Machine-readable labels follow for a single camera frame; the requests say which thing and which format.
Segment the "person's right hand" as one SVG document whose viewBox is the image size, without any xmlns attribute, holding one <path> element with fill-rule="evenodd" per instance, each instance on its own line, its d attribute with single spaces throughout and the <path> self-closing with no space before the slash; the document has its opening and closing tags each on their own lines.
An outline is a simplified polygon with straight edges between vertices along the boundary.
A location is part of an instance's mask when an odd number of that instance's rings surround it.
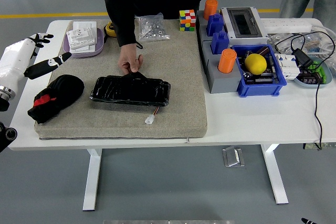
<svg viewBox="0 0 336 224">
<path fill-rule="evenodd" d="M 121 46 L 118 67 L 124 75 L 137 72 L 143 63 L 143 55 L 136 53 L 136 44 Z"/>
</svg>

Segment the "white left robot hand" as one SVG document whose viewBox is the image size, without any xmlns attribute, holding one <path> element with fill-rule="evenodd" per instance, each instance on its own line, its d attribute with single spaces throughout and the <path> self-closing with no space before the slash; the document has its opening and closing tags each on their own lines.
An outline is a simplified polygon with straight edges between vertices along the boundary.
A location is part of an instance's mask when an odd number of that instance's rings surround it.
<svg viewBox="0 0 336 224">
<path fill-rule="evenodd" d="M 67 61 L 71 57 L 69 52 L 29 66 L 32 56 L 37 55 L 35 49 L 42 48 L 51 38 L 51 34 L 37 33 L 6 47 L 1 57 L 1 86 L 16 93 L 18 82 L 22 78 L 36 79 Z"/>
</svg>

